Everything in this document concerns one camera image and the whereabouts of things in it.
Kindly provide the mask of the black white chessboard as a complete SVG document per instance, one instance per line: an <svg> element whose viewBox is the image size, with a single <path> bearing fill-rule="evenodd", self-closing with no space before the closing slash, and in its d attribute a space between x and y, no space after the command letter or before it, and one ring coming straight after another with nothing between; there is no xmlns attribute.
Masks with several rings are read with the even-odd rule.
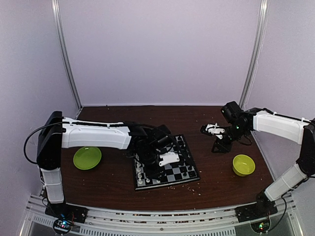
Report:
<svg viewBox="0 0 315 236"><path fill-rule="evenodd" d="M163 176L161 179L149 179L144 172L144 165L136 159L133 161L133 180L134 189L136 191L154 189L175 184L184 184L187 182L200 180L200 174L192 157L190 148L183 134L175 136L180 148L185 152L190 159L192 165L186 162L170 163L162 167Z"/></svg>

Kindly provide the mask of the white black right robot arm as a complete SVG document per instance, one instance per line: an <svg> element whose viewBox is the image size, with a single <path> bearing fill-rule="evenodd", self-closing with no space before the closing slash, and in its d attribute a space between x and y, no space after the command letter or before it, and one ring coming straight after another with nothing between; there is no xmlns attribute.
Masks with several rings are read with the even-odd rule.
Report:
<svg viewBox="0 0 315 236"><path fill-rule="evenodd" d="M228 125L207 124L204 131L215 136L212 152L228 153L232 145L241 138L254 134L259 140L260 148L266 157L274 156L276 161L290 163L281 168L282 174L262 190L256 202L249 206L237 208L241 216L265 216L276 213L275 202L280 197L295 190L315 174L315 121L306 118L294 118L267 108L243 110L235 102L229 102L221 108L221 114Z"/></svg>

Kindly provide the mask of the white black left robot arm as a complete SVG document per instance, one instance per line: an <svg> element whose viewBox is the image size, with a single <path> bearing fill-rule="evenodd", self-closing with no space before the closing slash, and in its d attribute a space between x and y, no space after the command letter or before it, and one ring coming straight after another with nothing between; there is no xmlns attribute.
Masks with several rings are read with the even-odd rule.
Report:
<svg viewBox="0 0 315 236"><path fill-rule="evenodd" d="M185 154L165 126L136 122L93 122L66 118L54 111L39 133L37 156L32 162L42 173L48 208L59 218L67 218L71 208L66 204L61 175L61 150L74 147L102 147L127 150L144 165L149 178L158 179L162 167L177 163Z"/></svg>

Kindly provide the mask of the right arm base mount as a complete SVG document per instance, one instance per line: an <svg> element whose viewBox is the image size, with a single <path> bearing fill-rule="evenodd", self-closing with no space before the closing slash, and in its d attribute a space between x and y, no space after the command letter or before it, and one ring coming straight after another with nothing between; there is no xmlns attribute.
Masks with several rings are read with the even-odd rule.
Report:
<svg viewBox="0 0 315 236"><path fill-rule="evenodd" d="M270 216L278 213L278 209L272 206L261 211L256 204L251 204L235 208L235 213L239 223L248 222L255 233L265 234L272 228Z"/></svg>

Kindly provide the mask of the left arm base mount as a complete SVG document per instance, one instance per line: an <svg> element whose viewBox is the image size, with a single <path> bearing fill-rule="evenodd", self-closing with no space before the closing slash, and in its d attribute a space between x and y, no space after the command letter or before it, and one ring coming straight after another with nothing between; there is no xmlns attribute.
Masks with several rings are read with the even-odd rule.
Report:
<svg viewBox="0 0 315 236"><path fill-rule="evenodd" d="M85 223L88 209L80 206L62 205L47 206L45 214L56 219L53 222L53 230L58 235L68 234L75 226L75 223Z"/></svg>

